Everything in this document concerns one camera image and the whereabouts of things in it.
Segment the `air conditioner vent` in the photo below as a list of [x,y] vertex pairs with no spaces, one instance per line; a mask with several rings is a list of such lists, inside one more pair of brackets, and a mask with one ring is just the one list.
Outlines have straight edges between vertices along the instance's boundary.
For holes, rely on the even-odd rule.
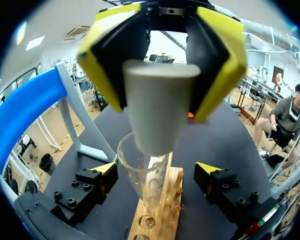
[[84,34],[84,33],[88,32],[89,29],[90,29],[89,26],[75,27],[74,29],[72,29],[70,32],[67,33],[67,36],[77,36],[80,34]]

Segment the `bolt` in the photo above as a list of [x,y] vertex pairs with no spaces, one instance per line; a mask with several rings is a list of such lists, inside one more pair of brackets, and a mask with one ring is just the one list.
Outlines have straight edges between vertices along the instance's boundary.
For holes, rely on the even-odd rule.
[[234,181],[235,185],[240,186],[241,185],[241,181],[240,180],[235,180]]
[[226,183],[225,183],[225,184],[222,184],[222,188],[223,188],[223,189],[227,189],[227,188],[229,188],[229,185],[226,184]]
[[73,197],[69,197],[67,200],[67,203],[68,203],[69,207],[74,207],[77,204],[76,200]]
[[83,189],[84,189],[85,191],[89,191],[90,188],[91,188],[90,184],[87,184],[87,183],[83,184]]
[[245,201],[243,198],[239,198],[238,201],[237,201],[237,203],[238,203],[240,206],[244,205],[245,202],[246,202],[246,201]]
[[72,186],[76,187],[76,186],[78,186],[78,185],[79,185],[79,183],[78,183],[77,180],[72,181]]
[[253,200],[257,200],[259,198],[259,193],[257,191],[252,191],[250,198]]
[[61,198],[61,192],[55,191],[53,194],[54,194],[54,198],[55,198],[55,199]]

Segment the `ceiling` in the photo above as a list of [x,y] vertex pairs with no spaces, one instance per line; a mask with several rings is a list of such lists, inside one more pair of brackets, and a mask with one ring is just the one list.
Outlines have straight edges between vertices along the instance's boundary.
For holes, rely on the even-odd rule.
[[[232,11],[238,18],[272,26],[284,33],[291,33],[282,16],[263,0],[212,0],[213,4]],[[11,78],[20,69],[31,63],[39,63],[44,50],[55,48],[66,34],[78,26],[91,26],[95,14],[104,8],[112,7],[102,0],[49,0],[29,19],[25,38],[20,45],[13,42],[7,51],[0,71],[2,81]],[[25,51],[30,40],[45,36],[42,44]]]

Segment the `black bag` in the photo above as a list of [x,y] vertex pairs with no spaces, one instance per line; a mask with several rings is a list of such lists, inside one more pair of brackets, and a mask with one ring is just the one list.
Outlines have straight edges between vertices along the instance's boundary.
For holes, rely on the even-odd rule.
[[278,154],[274,154],[265,158],[269,166],[273,169],[277,166],[277,164],[281,163],[284,159],[285,158],[283,156],[280,156]]
[[39,168],[42,169],[44,172],[48,172],[52,160],[53,160],[52,156],[49,153],[46,153],[45,155],[43,155],[43,157],[40,160]]

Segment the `yellow tag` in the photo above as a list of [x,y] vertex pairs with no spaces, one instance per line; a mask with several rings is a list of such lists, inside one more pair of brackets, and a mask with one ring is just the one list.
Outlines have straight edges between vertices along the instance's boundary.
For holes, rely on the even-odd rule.
[[211,172],[214,172],[215,170],[223,170],[221,168],[217,168],[215,166],[210,166],[208,164],[204,164],[204,163],[201,163],[201,162],[196,162],[195,164],[198,164],[201,168],[203,168],[203,170],[205,170],[209,175]]
[[95,168],[90,168],[88,170],[97,170],[98,172],[101,172],[102,175],[104,175],[114,164],[115,162],[110,162],[102,166],[97,166]]

